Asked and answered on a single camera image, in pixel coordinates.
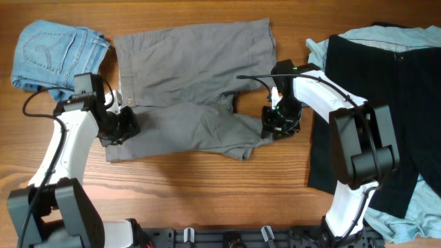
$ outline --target black cloth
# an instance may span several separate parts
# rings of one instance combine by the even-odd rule
[[[370,207],[404,218],[418,172],[441,195],[441,48],[390,52],[329,37],[325,73],[349,92],[389,104],[400,168],[384,180]],[[315,114],[308,186],[334,193],[329,128]]]

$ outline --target gray cloth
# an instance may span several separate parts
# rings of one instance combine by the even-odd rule
[[[115,44],[123,102],[141,133],[108,147],[108,161],[184,150],[243,160],[272,142],[271,135],[261,138],[259,118],[233,113],[239,92],[262,87],[236,76],[270,73],[277,61],[269,19],[142,32]]]

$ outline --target black cable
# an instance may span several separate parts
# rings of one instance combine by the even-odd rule
[[[58,161],[58,157],[61,153],[61,149],[63,148],[63,144],[64,144],[64,140],[65,140],[65,133],[66,133],[66,128],[63,124],[63,121],[61,121],[59,118],[55,117],[55,116],[51,116],[49,114],[29,114],[26,112],[26,107],[28,106],[28,103],[30,102],[30,100],[32,100],[36,95],[42,93],[42,92],[46,92],[48,90],[69,90],[69,91],[74,91],[73,89],[70,88],[66,88],[66,87],[47,87],[43,90],[41,90],[40,92],[35,92],[34,94],[32,94],[31,96],[29,96],[29,98],[25,101],[25,103],[23,104],[23,114],[25,116],[28,117],[43,117],[43,118],[50,118],[54,121],[56,121],[58,124],[60,124],[60,128],[61,128],[61,137],[60,137],[60,141],[59,144],[57,146],[57,149],[55,150],[55,154],[54,157],[52,158],[52,161],[50,161],[48,170],[45,173],[45,176],[43,178],[43,180],[41,181],[41,184],[39,186],[39,188],[37,189],[37,191],[35,192],[34,197],[32,198],[29,207],[28,207],[28,212],[26,212],[25,215],[25,220],[23,221],[23,225],[21,226],[21,231],[19,234],[19,241],[17,243],[17,247],[21,248],[23,246],[23,241],[24,241],[24,237],[25,237],[25,233],[26,233],[26,229],[28,228],[28,223],[29,223],[29,219],[30,219],[30,215],[33,211],[33,209],[35,208],[35,205],[37,204],[37,201],[39,199],[39,196],[41,194],[41,189],[43,188],[43,186],[48,182],[53,170],[54,170],[54,166]]]
[[[109,82],[107,80],[105,80],[105,78],[103,78],[103,77],[102,77],[102,79],[104,80],[105,84],[107,84],[107,86],[109,87],[110,94],[112,94],[112,101],[109,104],[104,106],[108,110],[109,107],[111,107],[113,105],[113,102],[115,99],[114,99],[113,91],[112,91],[112,88],[110,87]]]
[[[342,238],[340,240],[337,241],[336,243],[336,247],[340,244],[342,244],[347,237],[349,236],[349,234],[352,232],[352,230],[354,229],[354,227],[357,225],[357,222],[360,220],[361,214],[363,212],[363,209],[365,208],[367,199],[369,197],[369,192],[371,192],[372,190],[378,190],[382,188],[382,176],[381,176],[381,172],[380,172],[380,166],[379,166],[379,162],[378,162],[378,155],[377,155],[377,151],[375,149],[375,144],[373,142],[373,136],[372,136],[372,131],[371,128],[369,127],[369,124],[364,116],[364,114],[362,113],[361,109],[358,107],[358,105],[356,103],[354,103],[354,101],[352,101],[352,99],[347,96],[345,93],[343,93],[340,89],[338,89],[338,87],[336,87],[335,85],[333,85],[330,82],[327,82],[323,79],[321,79],[320,77],[316,77],[316,76],[309,76],[309,75],[304,75],[304,74],[265,74],[265,75],[256,75],[256,76],[245,76],[245,75],[239,75],[236,78],[237,79],[252,79],[252,78],[268,78],[268,77],[286,77],[286,76],[290,76],[290,77],[302,77],[302,78],[306,78],[306,79],[313,79],[316,80],[318,82],[324,83],[325,85],[331,87],[333,90],[337,91],[337,93],[339,93],[341,96],[343,96],[345,98],[346,101],[348,101],[350,104],[353,105],[354,109],[357,111],[358,116],[361,118],[362,120],[362,124],[363,127],[366,130],[367,133],[367,137],[369,139],[369,145],[371,147],[371,152],[372,152],[372,156],[373,156],[373,164],[375,165],[375,170],[376,170],[376,175],[377,175],[377,181],[378,181],[378,186],[376,187],[370,187],[368,188],[363,194],[365,195],[365,197],[363,198],[362,204],[360,206],[360,209],[358,210],[358,213],[355,217],[355,219],[352,221],[351,226],[349,227],[349,229],[347,230],[347,232],[342,236]]]

